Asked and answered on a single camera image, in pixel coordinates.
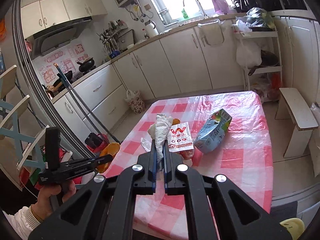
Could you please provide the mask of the white sleeve forearm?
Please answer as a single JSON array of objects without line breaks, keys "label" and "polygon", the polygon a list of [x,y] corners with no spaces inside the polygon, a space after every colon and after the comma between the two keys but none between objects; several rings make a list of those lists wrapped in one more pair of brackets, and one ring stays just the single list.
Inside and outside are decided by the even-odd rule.
[{"label": "white sleeve forearm", "polygon": [[30,207],[22,207],[14,215],[9,215],[4,211],[3,214],[21,239],[28,239],[31,232],[43,222],[35,213],[33,205]]}]

